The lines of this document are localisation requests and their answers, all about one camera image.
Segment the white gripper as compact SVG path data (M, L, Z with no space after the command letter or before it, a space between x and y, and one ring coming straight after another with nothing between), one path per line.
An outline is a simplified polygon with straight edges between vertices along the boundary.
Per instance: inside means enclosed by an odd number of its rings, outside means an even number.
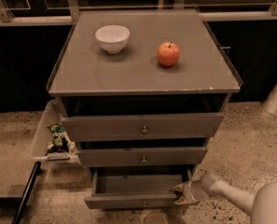
M207 193L202 188L200 180L181 183L174 186L172 191L181 192L187 195L187 199L180 197L178 200L176 200L174 202L176 205L197 203L200 200L208 198Z

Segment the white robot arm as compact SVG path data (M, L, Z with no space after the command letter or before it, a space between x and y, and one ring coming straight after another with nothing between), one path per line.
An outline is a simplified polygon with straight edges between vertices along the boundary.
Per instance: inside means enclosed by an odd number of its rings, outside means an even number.
M250 217L250 224L277 224L277 182L261 187L256 194L238 189L218 175L205 173L199 180L172 188L180 193L175 204L224 198Z

